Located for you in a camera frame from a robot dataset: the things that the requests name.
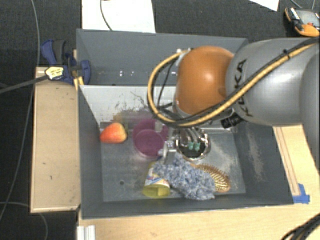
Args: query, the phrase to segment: strawberry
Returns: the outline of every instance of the strawberry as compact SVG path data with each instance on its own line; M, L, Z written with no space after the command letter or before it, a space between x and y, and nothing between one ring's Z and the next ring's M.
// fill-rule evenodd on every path
M127 139L124 126L119 122L109 124L100 134L100 141L103 143L117 144Z

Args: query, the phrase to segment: kuka logo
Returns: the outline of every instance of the kuka logo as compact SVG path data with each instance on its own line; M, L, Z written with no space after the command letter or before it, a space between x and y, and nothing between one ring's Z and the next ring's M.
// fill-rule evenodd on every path
M235 72L234 75L234 81L235 81L235 85L234 88L238 89L240 87L240 82L242 80L242 76L243 76L243 66L246 63L247 59L244 59L243 61L240 61L238 63L238 66L236 67L236 70L239 72L238 76L237 76L237 72ZM237 103L239 104L240 109L245 113L245 115L247 117L252 117L252 114L249 113L249 109L246 106L244 97L242 96L240 99L238 99Z

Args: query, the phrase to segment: hair brush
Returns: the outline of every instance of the hair brush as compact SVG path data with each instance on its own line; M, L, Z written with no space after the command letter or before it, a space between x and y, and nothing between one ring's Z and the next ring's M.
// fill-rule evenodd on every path
M191 166L200 169L208 174L213 178L215 183L215 190L219 193L228 192L230 190L230 180L229 177L220 169L209 165L209 164L193 164Z

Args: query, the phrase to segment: black carpet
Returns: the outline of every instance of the black carpet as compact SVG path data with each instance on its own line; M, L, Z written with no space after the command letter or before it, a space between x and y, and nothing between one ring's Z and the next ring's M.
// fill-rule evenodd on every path
M312 0L296 0L310 8ZM315 10L320 4L316 0ZM66 40L66 49L76 48L76 32L81 27L81 0L34 0L38 14L40 41ZM277 12L248 0L152 0L158 33L244 37L250 42L293 35L284 19L280 0ZM0 88L34 77L37 64L37 32L30 0L0 0ZM0 202L4 202L13 182L32 88L0 94ZM10 198L29 203L32 152L32 116L26 132L21 165ZM46 213L49 240L75 237L76 213ZM0 239L44 239L40 216L28 208L10 204L0 221Z

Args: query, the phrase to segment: pink cup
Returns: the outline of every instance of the pink cup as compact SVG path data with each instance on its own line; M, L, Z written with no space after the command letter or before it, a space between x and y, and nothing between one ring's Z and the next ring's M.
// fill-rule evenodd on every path
M168 135L168 127L162 126L160 132L155 131L156 119L146 119L139 122L132 132L134 147L145 158L157 158L159 150L164 147Z

